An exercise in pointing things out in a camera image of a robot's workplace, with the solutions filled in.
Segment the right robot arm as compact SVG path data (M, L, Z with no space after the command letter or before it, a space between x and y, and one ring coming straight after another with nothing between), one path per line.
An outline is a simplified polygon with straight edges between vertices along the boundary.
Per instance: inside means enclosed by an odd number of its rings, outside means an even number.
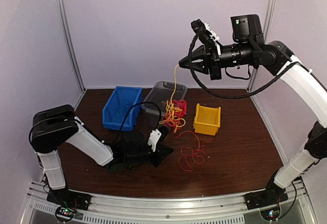
M221 44L219 36L208 23L200 19L191 22L195 35L188 54L180 60L179 66L190 70L202 89L206 89L206 85L198 78L200 73L209 75L212 80L219 80L223 69L243 65L254 69L262 67L271 74L272 79L248 92L247 97L281 82L315 117L307 139L300 143L288 162L272 175L266 187L245 195L246 201L255 206L275 204L287 199L286 188L295 179L326 158L326 87L284 43L265 41L258 15L233 16L230 20L233 38L230 45Z

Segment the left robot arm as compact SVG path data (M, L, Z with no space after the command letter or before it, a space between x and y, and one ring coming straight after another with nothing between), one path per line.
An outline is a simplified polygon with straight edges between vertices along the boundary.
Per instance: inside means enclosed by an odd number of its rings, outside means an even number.
M54 199L63 206L74 200L58 152L64 143L76 147L108 171L130 170L147 162L158 167L174 151L162 143L169 131L165 126L157 125L147 138L139 132L122 133L121 127L119 131L111 144L106 143L86 127L69 104L34 115L28 139Z

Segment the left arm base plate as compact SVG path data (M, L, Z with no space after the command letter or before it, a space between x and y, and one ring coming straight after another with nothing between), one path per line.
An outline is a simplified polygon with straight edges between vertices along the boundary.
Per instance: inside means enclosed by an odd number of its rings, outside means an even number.
M74 191L54 191L47 195L46 200L71 209L87 211L91 196L86 193L79 193Z

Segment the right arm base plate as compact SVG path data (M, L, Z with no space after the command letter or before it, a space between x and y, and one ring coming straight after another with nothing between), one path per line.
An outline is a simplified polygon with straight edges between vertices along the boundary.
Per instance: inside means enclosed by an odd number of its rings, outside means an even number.
M248 210L276 205L280 201L288 200L287 193L282 190L265 189L258 192L250 192L244 195Z

